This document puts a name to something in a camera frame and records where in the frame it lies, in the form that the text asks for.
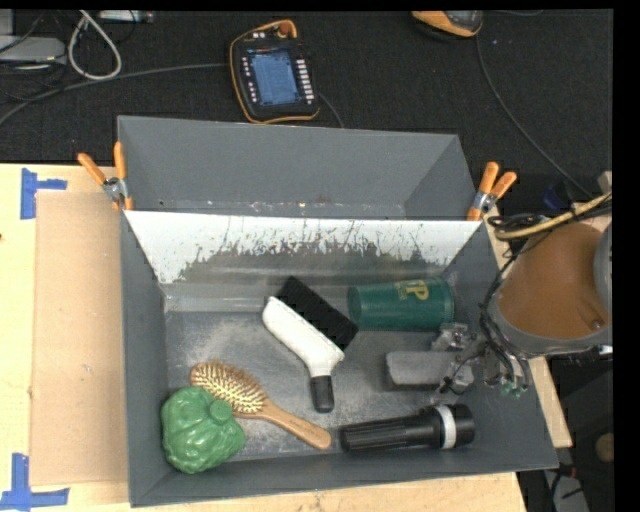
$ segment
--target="yellow cable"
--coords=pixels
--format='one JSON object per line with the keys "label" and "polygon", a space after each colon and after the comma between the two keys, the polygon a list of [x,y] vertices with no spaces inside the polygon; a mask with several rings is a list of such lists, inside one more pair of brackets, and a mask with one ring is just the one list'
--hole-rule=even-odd
{"label": "yellow cable", "polygon": [[496,238],[501,241],[514,240],[516,238],[524,238],[531,235],[535,235],[536,233],[540,233],[541,231],[547,231],[557,226],[558,224],[562,224],[563,222],[571,220],[573,217],[582,215],[583,213],[586,213],[589,210],[596,208],[597,206],[599,206],[601,203],[603,203],[608,199],[611,199],[611,192],[607,192],[606,194],[596,197],[595,199],[592,199],[587,203],[580,204],[576,206],[571,212],[563,213],[558,217],[554,217],[553,219],[550,219],[545,222],[541,222],[540,224],[536,224],[535,226],[531,226],[529,228],[523,228],[517,231],[502,231],[500,230],[500,228],[497,227],[495,228],[495,235],[496,235]]}

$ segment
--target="tan cylinder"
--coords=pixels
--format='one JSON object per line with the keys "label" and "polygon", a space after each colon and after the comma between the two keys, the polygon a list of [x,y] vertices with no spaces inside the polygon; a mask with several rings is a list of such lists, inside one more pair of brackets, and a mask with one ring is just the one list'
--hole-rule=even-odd
{"label": "tan cylinder", "polygon": [[593,276],[601,236],[574,222],[531,238],[498,290],[504,318],[526,333],[555,339],[582,338],[609,325]]}

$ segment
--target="green can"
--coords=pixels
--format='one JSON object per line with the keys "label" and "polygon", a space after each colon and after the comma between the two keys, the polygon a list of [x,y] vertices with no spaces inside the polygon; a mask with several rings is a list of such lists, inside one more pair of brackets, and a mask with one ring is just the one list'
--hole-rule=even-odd
{"label": "green can", "polygon": [[435,331],[453,321],[454,298],[440,276],[349,288],[349,316],[361,330]]}

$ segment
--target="clamp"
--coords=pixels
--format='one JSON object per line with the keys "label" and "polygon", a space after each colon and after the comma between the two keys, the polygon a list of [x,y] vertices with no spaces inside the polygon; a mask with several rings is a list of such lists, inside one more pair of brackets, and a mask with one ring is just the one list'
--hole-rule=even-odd
{"label": "clamp", "polygon": [[111,198],[114,208],[116,210],[120,210],[121,208],[124,210],[133,210],[133,198],[129,194],[127,187],[127,168],[122,153],[122,143],[120,142],[116,142],[113,146],[113,159],[117,176],[107,179],[87,153],[78,154],[78,162],[80,162],[96,183],[98,183],[109,198]]}
{"label": "clamp", "polygon": [[505,195],[511,185],[518,179],[518,175],[513,172],[505,172],[496,182],[500,166],[496,162],[488,162],[480,186],[473,199],[473,204],[467,213],[467,220],[480,220],[493,208],[498,199]]}

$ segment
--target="gray bin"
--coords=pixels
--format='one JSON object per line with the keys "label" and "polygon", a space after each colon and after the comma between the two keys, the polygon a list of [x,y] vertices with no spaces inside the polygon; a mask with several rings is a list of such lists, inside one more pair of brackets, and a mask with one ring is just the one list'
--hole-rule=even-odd
{"label": "gray bin", "polygon": [[430,403],[428,392],[389,389],[384,358],[427,348],[436,333],[359,332],[334,371],[335,410],[316,413],[306,368],[260,319],[289,275],[344,313],[350,285],[442,275],[456,320],[477,329],[497,266],[484,224],[464,221],[475,191],[455,135],[124,116],[118,136],[136,208],[121,219],[132,505],[557,466],[536,390],[513,400],[479,384],[460,400],[476,437],[455,450],[346,454],[334,435],[319,452],[239,420],[247,445],[235,457],[197,475],[175,470],[160,407],[211,357],[247,369],[275,403],[333,434]]}

